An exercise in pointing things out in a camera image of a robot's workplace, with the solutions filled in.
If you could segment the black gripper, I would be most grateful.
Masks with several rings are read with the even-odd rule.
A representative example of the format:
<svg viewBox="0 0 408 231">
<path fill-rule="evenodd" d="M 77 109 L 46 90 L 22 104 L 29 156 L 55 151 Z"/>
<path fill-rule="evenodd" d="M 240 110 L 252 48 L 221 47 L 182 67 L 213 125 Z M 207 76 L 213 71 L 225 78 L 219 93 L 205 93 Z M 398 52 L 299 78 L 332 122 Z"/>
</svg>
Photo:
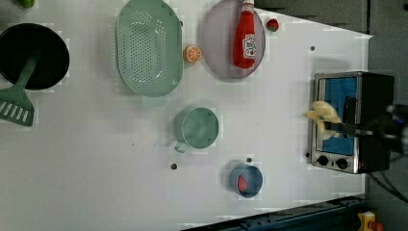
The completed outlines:
<svg viewBox="0 0 408 231">
<path fill-rule="evenodd" d="M 375 139 L 387 150 L 406 154 L 408 150 L 408 106 L 390 105 L 384 115 L 366 125 L 361 131 L 355 124 L 324 122 L 324 133 Z"/>
</svg>

